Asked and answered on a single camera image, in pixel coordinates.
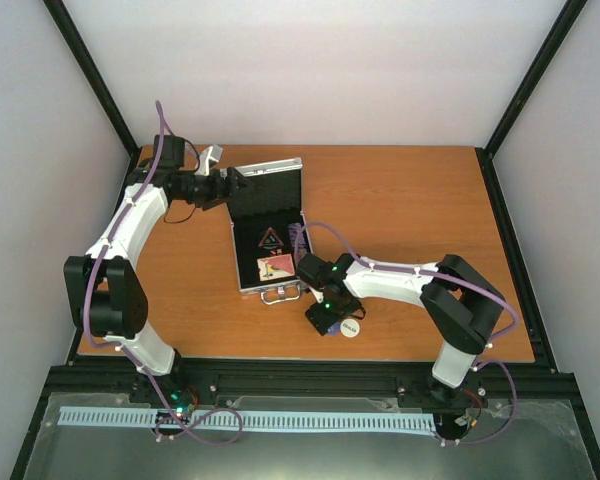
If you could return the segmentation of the white dealer button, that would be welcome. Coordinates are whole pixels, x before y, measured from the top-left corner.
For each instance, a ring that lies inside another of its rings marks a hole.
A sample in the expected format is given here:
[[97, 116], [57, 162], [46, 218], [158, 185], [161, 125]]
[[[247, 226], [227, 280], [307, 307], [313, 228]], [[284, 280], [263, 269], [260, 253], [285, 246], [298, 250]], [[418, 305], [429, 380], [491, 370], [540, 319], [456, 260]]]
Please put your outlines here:
[[354, 318], [346, 318], [340, 323], [340, 332], [346, 338], [354, 338], [360, 333], [360, 324]]

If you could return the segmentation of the playing card deck box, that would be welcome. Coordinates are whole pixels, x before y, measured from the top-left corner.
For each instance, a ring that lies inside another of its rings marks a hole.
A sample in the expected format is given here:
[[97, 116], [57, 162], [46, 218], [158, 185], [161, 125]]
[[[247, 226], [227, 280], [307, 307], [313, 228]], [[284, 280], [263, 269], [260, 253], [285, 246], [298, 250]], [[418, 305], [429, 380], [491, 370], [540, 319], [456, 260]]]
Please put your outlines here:
[[261, 282], [294, 277], [295, 264], [291, 254], [259, 258], [258, 276]]

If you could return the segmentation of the aluminium poker case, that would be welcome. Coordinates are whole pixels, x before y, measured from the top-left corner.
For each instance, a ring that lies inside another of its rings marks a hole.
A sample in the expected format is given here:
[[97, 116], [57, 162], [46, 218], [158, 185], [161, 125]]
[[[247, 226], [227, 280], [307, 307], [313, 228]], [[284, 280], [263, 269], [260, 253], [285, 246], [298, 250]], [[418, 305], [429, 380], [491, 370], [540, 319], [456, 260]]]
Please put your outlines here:
[[303, 230], [299, 157], [238, 166], [246, 187], [227, 201], [239, 291], [274, 305], [300, 299], [296, 259], [312, 250]]

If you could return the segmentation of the triangular all-in button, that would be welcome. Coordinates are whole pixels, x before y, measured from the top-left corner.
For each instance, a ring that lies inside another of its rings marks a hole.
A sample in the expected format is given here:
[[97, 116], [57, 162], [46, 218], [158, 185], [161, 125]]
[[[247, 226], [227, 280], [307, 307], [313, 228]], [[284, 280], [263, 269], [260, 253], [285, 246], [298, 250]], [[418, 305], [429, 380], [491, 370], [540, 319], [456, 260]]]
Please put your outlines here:
[[282, 248], [284, 242], [273, 227], [268, 227], [261, 237], [258, 247], [266, 250]]

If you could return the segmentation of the purple 500 chip stack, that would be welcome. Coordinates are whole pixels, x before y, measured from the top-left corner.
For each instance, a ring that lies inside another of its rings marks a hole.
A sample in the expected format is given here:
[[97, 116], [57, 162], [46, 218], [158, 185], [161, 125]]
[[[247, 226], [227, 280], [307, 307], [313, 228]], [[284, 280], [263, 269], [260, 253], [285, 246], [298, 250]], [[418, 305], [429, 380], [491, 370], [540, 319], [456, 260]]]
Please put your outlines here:
[[288, 226], [292, 251], [298, 255], [303, 255], [309, 251], [309, 242], [303, 230], [303, 225], [299, 222], [291, 223]]

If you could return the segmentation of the blue small blind button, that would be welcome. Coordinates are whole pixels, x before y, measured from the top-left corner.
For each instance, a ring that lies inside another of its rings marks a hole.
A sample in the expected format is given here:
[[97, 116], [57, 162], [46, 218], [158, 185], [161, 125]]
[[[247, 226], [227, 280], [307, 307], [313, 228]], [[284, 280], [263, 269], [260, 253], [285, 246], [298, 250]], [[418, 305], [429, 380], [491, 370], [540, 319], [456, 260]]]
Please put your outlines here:
[[336, 323], [336, 324], [332, 325], [332, 326], [331, 326], [331, 327], [328, 329], [328, 331], [327, 331], [327, 334], [328, 334], [329, 336], [336, 336], [336, 335], [339, 335], [339, 334], [340, 334], [340, 332], [341, 332], [341, 330], [340, 330], [340, 324], [339, 324], [339, 323]]

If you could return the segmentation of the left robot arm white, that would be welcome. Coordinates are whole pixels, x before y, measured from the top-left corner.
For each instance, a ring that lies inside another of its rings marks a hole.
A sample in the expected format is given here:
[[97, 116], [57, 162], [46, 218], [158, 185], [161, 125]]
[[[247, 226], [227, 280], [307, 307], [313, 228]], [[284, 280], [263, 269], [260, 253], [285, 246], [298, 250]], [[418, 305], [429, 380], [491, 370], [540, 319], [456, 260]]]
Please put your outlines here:
[[188, 378], [174, 368], [176, 350], [148, 320], [148, 298], [136, 274], [140, 254], [173, 201], [206, 211], [248, 186], [236, 168], [218, 168], [223, 153], [218, 145], [197, 153], [195, 168], [185, 169], [191, 148], [182, 137], [157, 136], [153, 156], [127, 175], [121, 203], [104, 233], [63, 267], [72, 318], [86, 340], [128, 355], [139, 372], [155, 376], [154, 392], [170, 403], [186, 395]]

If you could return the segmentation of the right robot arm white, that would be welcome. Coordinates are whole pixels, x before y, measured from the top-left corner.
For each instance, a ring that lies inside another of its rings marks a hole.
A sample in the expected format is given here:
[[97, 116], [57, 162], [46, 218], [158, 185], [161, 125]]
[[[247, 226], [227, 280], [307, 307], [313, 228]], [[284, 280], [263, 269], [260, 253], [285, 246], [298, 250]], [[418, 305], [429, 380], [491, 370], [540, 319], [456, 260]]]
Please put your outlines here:
[[305, 316], [321, 334], [348, 319], [364, 318], [366, 298], [423, 308], [443, 343], [423, 394], [449, 405], [487, 345], [504, 310], [504, 297], [462, 257], [446, 255], [422, 265], [356, 259], [349, 253], [330, 262], [307, 253], [298, 262], [299, 279], [314, 294]]

